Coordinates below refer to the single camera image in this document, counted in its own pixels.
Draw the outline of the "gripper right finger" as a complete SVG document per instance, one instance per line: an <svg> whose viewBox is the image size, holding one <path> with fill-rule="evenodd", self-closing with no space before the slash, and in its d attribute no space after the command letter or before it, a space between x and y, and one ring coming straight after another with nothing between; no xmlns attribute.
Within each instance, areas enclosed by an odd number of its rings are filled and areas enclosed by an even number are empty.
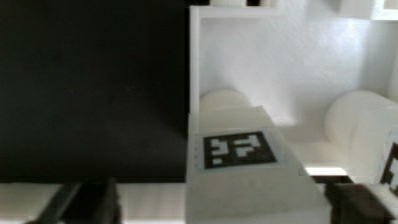
<svg viewBox="0 0 398 224"><path fill-rule="evenodd" d="M392 224L392 214L381 199L362 184L328 184L324 198L332 206L330 224Z"/></svg>

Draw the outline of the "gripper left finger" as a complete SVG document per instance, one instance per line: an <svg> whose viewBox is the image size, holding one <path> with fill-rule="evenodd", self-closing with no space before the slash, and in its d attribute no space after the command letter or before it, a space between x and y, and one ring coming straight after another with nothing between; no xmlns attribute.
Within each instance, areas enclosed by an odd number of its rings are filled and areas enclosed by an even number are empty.
<svg viewBox="0 0 398 224"><path fill-rule="evenodd" d="M120 224L115 180L63 184L26 224Z"/></svg>

